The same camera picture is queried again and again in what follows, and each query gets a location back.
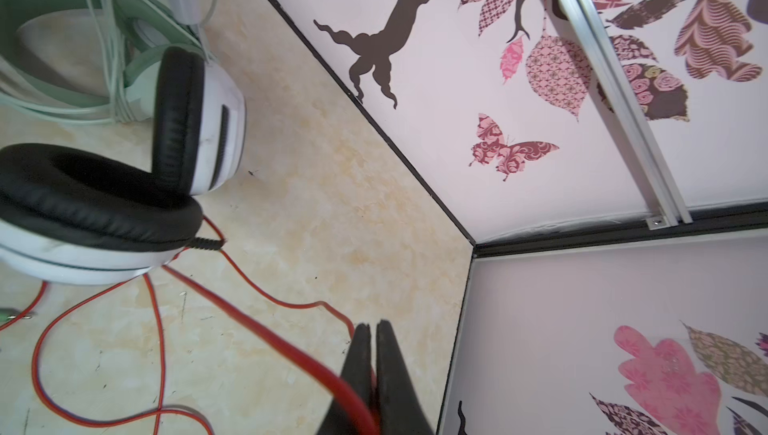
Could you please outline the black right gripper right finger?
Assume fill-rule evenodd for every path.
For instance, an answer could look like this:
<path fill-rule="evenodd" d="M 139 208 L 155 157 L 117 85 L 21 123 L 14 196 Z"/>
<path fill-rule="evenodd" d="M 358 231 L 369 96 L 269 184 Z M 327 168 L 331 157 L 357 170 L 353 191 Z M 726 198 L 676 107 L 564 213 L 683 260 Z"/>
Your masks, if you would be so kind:
<path fill-rule="evenodd" d="M 388 320 L 376 327 L 376 374 L 380 433 L 433 435 Z"/>

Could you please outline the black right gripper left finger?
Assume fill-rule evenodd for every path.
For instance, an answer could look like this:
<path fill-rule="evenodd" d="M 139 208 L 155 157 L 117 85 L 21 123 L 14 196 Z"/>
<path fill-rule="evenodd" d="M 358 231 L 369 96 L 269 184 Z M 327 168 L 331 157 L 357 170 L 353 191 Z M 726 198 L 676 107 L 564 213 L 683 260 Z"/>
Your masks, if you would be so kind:
<path fill-rule="evenodd" d="M 362 401 L 366 410 L 372 403 L 371 330 L 361 323 L 356 326 L 352 341 L 341 369 L 340 378 L 346 382 Z M 353 418 L 343 404 L 334 398 L 320 424 L 317 434 L 358 434 Z"/>

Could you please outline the white black headphones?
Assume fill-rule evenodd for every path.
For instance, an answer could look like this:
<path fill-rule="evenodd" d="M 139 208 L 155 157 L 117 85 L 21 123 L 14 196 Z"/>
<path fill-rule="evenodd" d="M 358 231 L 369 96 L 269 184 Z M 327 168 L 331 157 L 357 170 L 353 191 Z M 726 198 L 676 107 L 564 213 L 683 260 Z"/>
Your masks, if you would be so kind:
<path fill-rule="evenodd" d="M 198 196 L 237 172 L 246 100 L 217 63 L 180 47 L 162 57 L 149 171 L 83 150 L 20 143 L 1 151 L 1 259 L 54 283 L 106 285 L 141 276 L 199 234 Z"/>

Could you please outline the mint green headphones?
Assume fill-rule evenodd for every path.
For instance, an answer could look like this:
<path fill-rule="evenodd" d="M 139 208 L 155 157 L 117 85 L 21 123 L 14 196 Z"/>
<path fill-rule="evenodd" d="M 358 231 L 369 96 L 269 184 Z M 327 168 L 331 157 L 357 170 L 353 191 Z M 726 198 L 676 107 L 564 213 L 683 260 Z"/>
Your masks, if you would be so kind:
<path fill-rule="evenodd" d="M 203 27 L 215 9 L 198 0 L 1 0 L 1 102 L 72 124 L 130 123 L 151 117 L 163 55 L 181 48 L 207 62 Z M 72 54 L 34 53 L 24 31 L 55 19 L 81 26 L 66 36 Z"/>

